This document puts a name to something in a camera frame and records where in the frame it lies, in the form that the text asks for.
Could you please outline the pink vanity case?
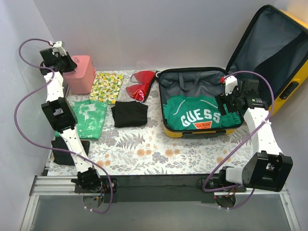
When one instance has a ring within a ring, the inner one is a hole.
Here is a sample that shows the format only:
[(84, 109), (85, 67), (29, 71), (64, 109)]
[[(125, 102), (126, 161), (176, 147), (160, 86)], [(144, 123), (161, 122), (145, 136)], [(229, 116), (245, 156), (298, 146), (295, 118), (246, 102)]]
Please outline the pink vanity case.
[(63, 77), (73, 94), (89, 94), (96, 76), (96, 69), (88, 55), (74, 55), (72, 60), (77, 67)]

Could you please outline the green GUESS t-shirt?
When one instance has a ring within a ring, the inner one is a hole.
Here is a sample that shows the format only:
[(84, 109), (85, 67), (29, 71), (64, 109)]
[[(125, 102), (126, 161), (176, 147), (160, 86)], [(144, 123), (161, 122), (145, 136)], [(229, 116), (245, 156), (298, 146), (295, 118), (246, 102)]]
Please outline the green GUESS t-shirt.
[(240, 125), (236, 112), (221, 115), (213, 97), (172, 96), (163, 105), (166, 124), (172, 130), (229, 128)]

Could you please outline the green tie-dye shirt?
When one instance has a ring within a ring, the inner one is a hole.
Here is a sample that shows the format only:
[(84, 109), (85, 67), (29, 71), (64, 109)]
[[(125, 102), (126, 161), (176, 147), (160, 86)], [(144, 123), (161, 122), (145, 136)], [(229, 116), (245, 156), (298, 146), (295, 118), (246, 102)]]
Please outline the green tie-dye shirt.
[(101, 136), (108, 103), (84, 100), (70, 103), (77, 116), (77, 130), (81, 139), (98, 140)]

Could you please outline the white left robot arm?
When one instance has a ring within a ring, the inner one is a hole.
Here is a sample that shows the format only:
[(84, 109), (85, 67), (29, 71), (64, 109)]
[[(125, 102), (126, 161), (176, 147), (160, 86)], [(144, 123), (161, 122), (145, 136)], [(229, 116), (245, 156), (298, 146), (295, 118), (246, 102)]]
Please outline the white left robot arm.
[(64, 96), (63, 73), (74, 71), (77, 64), (63, 48), (40, 51), (40, 68), (47, 83), (47, 99), (41, 105), (43, 113), (54, 131), (57, 131), (72, 153), (77, 178), (72, 182), (84, 190), (98, 192), (103, 184), (94, 165), (87, 161), (86, 152), (77, 132), (77, 116)]

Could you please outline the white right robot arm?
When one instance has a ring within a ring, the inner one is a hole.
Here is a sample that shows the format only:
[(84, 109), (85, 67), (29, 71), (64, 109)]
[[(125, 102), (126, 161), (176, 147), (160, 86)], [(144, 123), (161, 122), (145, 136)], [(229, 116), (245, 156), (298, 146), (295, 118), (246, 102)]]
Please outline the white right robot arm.
[(219, 172), (218, 187), (231, 190), (235, 184), (246, 188), (279, 192), (293, 166), (292, 158), (285, 156), (278, 146), (268, 120), (269, 107), (258, 92), (259, 81), (235, 76), (223, 77), (225, 91), (215, 97), (218, 109), (239, 112), (244, 116), (252, 135), (253, 156), (243, 168), (223, 167)]

